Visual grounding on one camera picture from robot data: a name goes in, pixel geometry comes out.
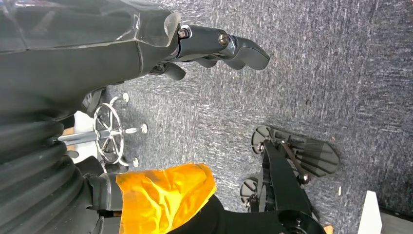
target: robotic hand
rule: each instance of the robotic hand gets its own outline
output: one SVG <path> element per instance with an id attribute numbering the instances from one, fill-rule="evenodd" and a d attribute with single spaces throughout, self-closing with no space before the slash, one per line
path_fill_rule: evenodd
<path id="1" fill-rule="evenodd" d="M 181 80 L 185 71 L 174 62 L 195 61 L 203 67 L 213 67 L 223 60 L 232 69 L 240 70 L 246 65 L 255 70 L 264 69 L 269 62 L 267 53 L 251 40 L 232 36 L 216 28 L 182 25 L 177 30 L 179 46 L 156 65 L 152 75 L 166 74 L 174 80 Z"/>

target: bolt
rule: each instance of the bolt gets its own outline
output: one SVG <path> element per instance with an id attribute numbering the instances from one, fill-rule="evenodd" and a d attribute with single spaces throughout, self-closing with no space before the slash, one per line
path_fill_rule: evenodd
<path id="1" fill-rule="evenodd" d="M 189 32 L 185 28 L 178 30 L 178 37 L 181 39 L 189 38 Z"/>
<path id="2" fill-rule="evenodd" d="M 262 152 L 262 151 L 264 150 L 264 142 L 260 142 L 260 143 L 258 144 L 257 148 L 258 148 L 258 151 L 259 151 L 259 152 Z"/>
<path id="3" fill-rule="evenodd" d="M 224 31 L 219 32 L 218 42 L 221 46 L 227 46 L 228 45 L 228 34 Z"/>
<path id="4" fill-rule="evenodd" d="M 304 174 L 304 176 L 302 177 L 304 179 L 304 182 L 308 181 L 308 174 Z"/>
<path id="5" fill-rule="evenodd" d="M 141 130 L 142 130 L 142 133 L 143 133 L 143 134 L 148 133 L 148 126 L 143 123 L 143 124 L 141 125 Z"/>
<path id="6" fill-rule="evenodd" d="M 137 157 L 134 157 L 134 158 L 133 158 L 133 166 L 134 166 L 134 167 L 139 167 L 139 160 L 138 160 Z"/>
<path id="7" fill-rule="evenodd" d="M 123 98 L 123 100 L 124 100 L 126 103 L 129 102 L 129 94 L 124 93 L 124 94 L 122 95 L 122 98 Z"/>

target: screw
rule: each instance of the screw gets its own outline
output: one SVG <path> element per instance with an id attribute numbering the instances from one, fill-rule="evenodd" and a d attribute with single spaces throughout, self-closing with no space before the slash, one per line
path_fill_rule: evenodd
<path id="1" fill-rule="evenodd" d="M 185 28 L 178 30 L 178 37 L 181 39 L 189 38 L 189 32 Z"/>
<path id="2" fill-rule="evenodd" d="M 219 32 L 218 42 L 221 46 L 227 46 L 228 45 L 228 34 L 224 31 Z"/>
<path id="3" fill-rule="evenodd" d="M 148 126 L 143 123 L 143 124 L 141 125 L 141 130 L 142 130 L 142 133 L 143 133 L 143 134 L 148 133 Z"/>

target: gray carpet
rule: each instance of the gray carpet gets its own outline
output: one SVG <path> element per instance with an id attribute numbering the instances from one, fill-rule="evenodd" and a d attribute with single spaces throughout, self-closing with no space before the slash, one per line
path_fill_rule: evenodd
<path id="1" fill-rule="evenodd" d="M 158 0 L 183 22 L 225 29 L 271 56 L 263 71 L 182 64 L 182 81 L 146 76 L 109 88 L 119 112 L 149 133 L 126 139 L 138 168 L 209 165 L 226 209 L 260 169 L 249 148 L 261 124 L 328 142 L 341 165 L 306 191 L 322 224 L 358 229 L 367 190 L 413 215 L 413 7 L 410 0 Z"/>

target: yellow fabric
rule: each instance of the yellow fabric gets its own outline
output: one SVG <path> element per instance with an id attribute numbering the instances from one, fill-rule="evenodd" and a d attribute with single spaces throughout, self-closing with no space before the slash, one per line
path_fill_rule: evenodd
<path id="1" fill-rule="evenodd" d="M 324 231 L 326 234 L 333 234 L 334 228 L 333 226 L 330 225 L 330 226 L 324 227 Z"/>
<path id="2" fill-rule="evenodd" d="M 199 212 L 216 191 L 205 164 L 118 174 L 123 196 L 120 234 L 166 234 Z"/>

